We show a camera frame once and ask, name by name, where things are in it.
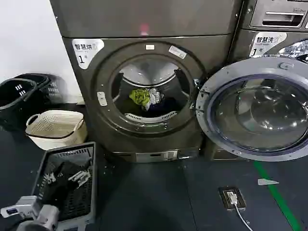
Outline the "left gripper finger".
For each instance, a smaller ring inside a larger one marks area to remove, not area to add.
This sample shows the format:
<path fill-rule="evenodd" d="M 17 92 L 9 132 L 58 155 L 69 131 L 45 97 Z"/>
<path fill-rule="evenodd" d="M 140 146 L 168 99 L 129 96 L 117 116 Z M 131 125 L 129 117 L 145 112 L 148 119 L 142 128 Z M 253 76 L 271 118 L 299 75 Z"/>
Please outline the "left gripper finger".
<path fill-rule="evenodd" d="M 80 188 L 90 179 L 90 177 L 91 174 L 88 170 L 79 171 L 68 179 L 69 186 L 73 189 Z"/>
<path fill-rule="evenodd" d="M 79 171 L 80 166 L 72 162 L 62 162 L 51 173 L 45 174 L 45 180 L 47 183 L 54 183 L 58 180 L 68 180 Z"/>

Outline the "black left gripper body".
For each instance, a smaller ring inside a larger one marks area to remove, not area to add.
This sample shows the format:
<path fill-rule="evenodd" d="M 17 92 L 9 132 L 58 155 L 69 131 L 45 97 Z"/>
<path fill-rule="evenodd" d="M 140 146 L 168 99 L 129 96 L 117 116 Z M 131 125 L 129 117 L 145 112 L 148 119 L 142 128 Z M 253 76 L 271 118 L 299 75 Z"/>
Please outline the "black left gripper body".
<path fill-rule="evenodd" d="M 45 189 L 41 202 L 43 205 L 63 207 L 71 189 L 71 181 L 57 180 L 49 184 L 48 187 Z"/>

